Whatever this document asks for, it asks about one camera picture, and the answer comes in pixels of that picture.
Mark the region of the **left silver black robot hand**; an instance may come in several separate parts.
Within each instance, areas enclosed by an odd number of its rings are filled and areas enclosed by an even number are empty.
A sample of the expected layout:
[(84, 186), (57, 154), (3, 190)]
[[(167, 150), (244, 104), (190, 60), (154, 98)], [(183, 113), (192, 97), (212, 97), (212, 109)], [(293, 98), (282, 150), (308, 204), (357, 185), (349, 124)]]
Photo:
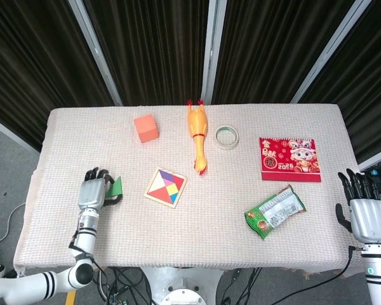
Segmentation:
[(121, 177), (116, 180), (106, 169), (95, 167), (84, 176), (79, 191), (78, 207), (80, 210), (92, 208), (99, 211), (103, 207), (118, 204), (123, 198)]

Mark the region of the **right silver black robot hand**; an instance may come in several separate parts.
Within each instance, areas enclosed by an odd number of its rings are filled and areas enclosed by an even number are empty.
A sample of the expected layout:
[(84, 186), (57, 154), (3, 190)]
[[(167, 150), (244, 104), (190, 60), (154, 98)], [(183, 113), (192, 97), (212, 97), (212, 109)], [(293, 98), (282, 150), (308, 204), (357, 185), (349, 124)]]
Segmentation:
[(364, 244), (381, 244), (381, 199), (371, 177), (346, 169), (339, 172), (349, 208), (350, 219), (343, 213), (342, 205), (335, 205), (338, 223)]

